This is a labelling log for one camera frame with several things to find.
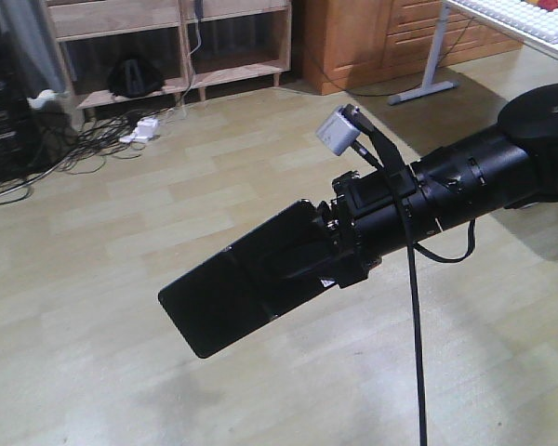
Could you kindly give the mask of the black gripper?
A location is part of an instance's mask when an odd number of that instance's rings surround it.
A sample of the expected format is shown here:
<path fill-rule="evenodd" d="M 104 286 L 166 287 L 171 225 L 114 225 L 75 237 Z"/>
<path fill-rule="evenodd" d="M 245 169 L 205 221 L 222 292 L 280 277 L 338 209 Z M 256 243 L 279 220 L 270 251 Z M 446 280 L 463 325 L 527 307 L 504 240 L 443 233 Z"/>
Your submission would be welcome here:
<path fill-rule="evenodd" d="M 441 231 L 428 199 L 410 168 L 390 177 L 402 199 L 412 240 Z M 258 282 L 295 280 L 320 270 L 320 277 L 340 286 L 364 281 L 381 259 L 406 246 L 404 221 L 384 176 L 350 171 L 332 182 L 336 197 L 317 206 L 329 238 L 272 237 L 255 268 Z"/>

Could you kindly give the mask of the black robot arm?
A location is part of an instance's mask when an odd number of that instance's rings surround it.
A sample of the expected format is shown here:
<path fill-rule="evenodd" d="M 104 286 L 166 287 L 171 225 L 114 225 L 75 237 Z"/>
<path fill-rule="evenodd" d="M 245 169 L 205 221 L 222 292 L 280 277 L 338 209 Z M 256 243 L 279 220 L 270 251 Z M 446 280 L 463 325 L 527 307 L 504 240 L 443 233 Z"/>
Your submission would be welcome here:
<path fill-rule="evenodd" d="M 408 243 L 488 214 L 558 201 L 558 84 L 508 102 L 495 123 L 405 164 L 394 144 L 356 107 L 336 108 L 317 130 L 335 154 L 370 138 L 380 171 L 335 179 L 303 234 L 261 259 L 276 280 L 364 280 L 379 260 Z"/>

